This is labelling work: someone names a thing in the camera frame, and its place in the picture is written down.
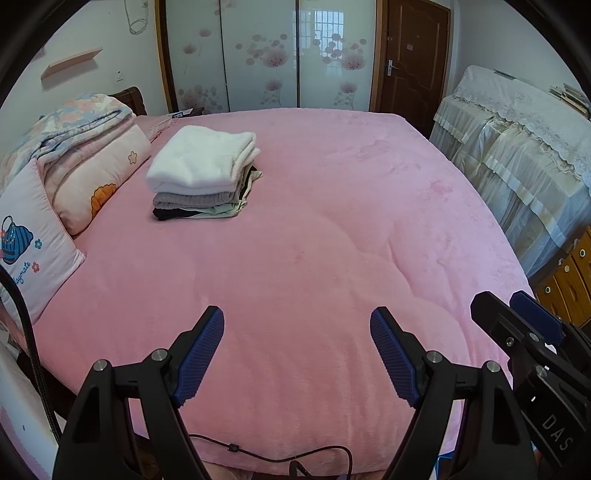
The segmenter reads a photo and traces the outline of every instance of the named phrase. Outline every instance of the glass wardrobe panel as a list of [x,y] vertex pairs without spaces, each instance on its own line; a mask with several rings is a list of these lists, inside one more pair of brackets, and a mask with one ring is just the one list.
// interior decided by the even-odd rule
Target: glass wardrobe panel
[[297,106],[295,5],[295,0],[222,0],[232,112]]
[[168,47],[179,108],[227,112],[220,10],[229,0],[167,0]]
[[300,1],[300,106],[367,111],[375,0]]

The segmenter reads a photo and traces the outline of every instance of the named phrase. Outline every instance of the white fleece garment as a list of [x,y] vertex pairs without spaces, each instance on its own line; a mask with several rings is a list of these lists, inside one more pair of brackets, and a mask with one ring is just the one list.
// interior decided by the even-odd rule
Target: white fleece garment
[[146,175],[148,187],[180,195],[234,192],[244,168],[260,153],[255,141],[252,132],[182,127],[154,158]]

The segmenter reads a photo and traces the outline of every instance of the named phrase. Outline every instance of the wooden headboard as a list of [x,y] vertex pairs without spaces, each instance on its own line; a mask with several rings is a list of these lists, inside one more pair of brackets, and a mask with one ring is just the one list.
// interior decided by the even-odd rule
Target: wooden headboard
[[113,93],[111,97],[117,98],[118,101],[127,105],[136,115],[147,115],[142,93],[137,87],[126,88],[120,92]]

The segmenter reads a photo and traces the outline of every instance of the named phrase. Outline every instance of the pink bedspread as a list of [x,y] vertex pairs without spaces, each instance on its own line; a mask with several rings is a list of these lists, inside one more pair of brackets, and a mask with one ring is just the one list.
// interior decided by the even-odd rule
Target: pink bedspread
[[[264,172],[233,219],[156,221],[144,176],[129,179],[77,239],[85,263],[35,325],[41,359],[80,388],[92,363],[138,362],[193,327],[207,305],[226,329],[197,396],[181,409],[200,433],[266,457],[324,445],[354,471],[390,463],[413,411],[399,400],[369,334],[387,306],[451,361],[503,353],[472,323],[484,290],[530,291],[494,217],[462,174],[395,115],[277,109],[176,122],[253,131]],[[137,404],[136,431],[145,434]],[[459,408],[444,449],[453,449]],[[274,465],[196,441],[208,462]],[[345,473],[336,450],[304,460]]]

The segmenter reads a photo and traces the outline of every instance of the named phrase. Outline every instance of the drawer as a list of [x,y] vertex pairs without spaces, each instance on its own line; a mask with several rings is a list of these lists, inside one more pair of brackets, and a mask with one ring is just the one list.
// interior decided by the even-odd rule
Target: drawer
[[555,317],[559,317],[565,322],[570,322],[569,311],[566,308],[566,303],[554,277],[538,288],[535,296],[538,298],[540,304]]
[[554,278],[562,292],[570,321],[576,326],[583,325],[591,317],[591,298],[572,255],[558,267]]
[[589,229],[581,237],[577,246],[570,253],[570,256],[573,257],[574,262],[579,268],[579,273],[583,277],[587,291],[591,291],[591,235],[589,234]]

